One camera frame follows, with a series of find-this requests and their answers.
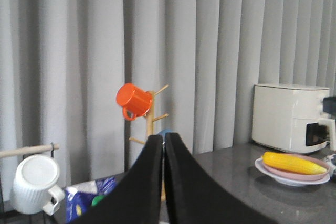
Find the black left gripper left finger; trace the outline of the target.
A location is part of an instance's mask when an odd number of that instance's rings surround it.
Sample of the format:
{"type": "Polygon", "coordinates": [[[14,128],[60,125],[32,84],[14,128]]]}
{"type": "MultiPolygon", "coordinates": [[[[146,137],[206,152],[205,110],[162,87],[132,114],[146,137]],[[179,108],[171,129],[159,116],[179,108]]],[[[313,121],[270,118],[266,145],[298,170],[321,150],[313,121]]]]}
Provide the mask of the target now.
{"type": "Polygon", "coordinates": [[[71,223],[159,223],[163,137],[151,135],[133,166],[96,206],[71,223]]]}

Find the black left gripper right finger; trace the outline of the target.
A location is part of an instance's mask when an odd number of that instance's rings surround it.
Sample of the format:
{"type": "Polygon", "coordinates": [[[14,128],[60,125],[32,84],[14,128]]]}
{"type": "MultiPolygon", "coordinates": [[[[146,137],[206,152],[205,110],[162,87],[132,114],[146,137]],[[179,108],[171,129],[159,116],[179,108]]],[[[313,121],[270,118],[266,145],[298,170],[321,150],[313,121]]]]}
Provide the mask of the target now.
{"type": "Polygon", "coordinates": [[[275,223],[213,180],[178,133],[167,133],[164,141],[164,180],[170,223],[275,223]]]}

